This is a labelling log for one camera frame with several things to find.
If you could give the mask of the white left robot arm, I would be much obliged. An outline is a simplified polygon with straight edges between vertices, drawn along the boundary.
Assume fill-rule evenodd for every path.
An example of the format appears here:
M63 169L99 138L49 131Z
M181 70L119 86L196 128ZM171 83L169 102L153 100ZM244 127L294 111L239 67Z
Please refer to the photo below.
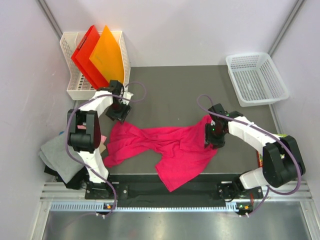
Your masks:
M125 90L121 82L111 80L108 87L99 88L79 109L68 111L67 145L80 156L79 162L88 171L87 200L105 200L114 196L113 185L106 181L109 171L99 150L102 140L99 116L106 112L107 117L122 124L131 110L131 97L132 94Z

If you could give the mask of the pink red t shirt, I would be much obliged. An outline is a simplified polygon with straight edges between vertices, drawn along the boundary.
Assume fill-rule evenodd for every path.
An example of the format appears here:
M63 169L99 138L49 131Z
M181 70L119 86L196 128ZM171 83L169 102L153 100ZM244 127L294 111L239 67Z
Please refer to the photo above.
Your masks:
M155 170L169 192L197 177L217 154L205 146L205 125L211 122L204 116L191 126L139 128L131 123L116 123L111 130L108 155L103 164L111 168L145 151L161 154Z

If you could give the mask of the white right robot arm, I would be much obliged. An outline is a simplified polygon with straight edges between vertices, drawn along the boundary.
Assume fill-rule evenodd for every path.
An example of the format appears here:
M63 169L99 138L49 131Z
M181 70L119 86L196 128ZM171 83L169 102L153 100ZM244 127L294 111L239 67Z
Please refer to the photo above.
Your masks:
M211 122L205 125L205 147L219 149L225 145L225 135L238 137L262 156L262 166L238 175L232 181L234 194L245 198L254 188L279 188L290 181L301 181L306 168L294 137L280 137L249 121L238 111L227 112L221 104L207 110Z

